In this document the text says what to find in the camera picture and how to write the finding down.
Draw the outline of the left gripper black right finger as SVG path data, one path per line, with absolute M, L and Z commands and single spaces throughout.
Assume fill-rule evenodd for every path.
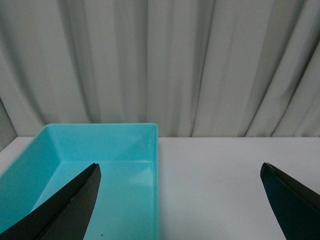
M 269 204 L 287 240 L 320 238 L 320 195 L 270 163 L 260 178 Z

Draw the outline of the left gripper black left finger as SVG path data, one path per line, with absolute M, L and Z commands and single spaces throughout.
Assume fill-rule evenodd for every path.
M 101 182 L 93 163 L 39 207 L 0 234 L 2 240 L 82 240 Z

